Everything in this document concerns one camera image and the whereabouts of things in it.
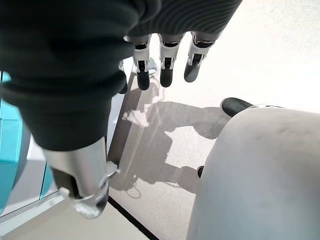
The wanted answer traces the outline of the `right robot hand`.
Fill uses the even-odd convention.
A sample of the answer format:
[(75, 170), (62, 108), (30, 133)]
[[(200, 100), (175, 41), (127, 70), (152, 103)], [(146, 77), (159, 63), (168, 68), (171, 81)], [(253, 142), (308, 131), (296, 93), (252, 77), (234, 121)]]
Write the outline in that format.
[(3, 0), (0, 96), (16, 106), (43, 149), (57, 188), (97, 218), (108, 202), (107, 122), (133, 58), (147, 90), (150, 37), (160, 40), (160, 84), (169, 87), (181, 39), (191, 32), (184, 79), (193, 82), (238, 0)]

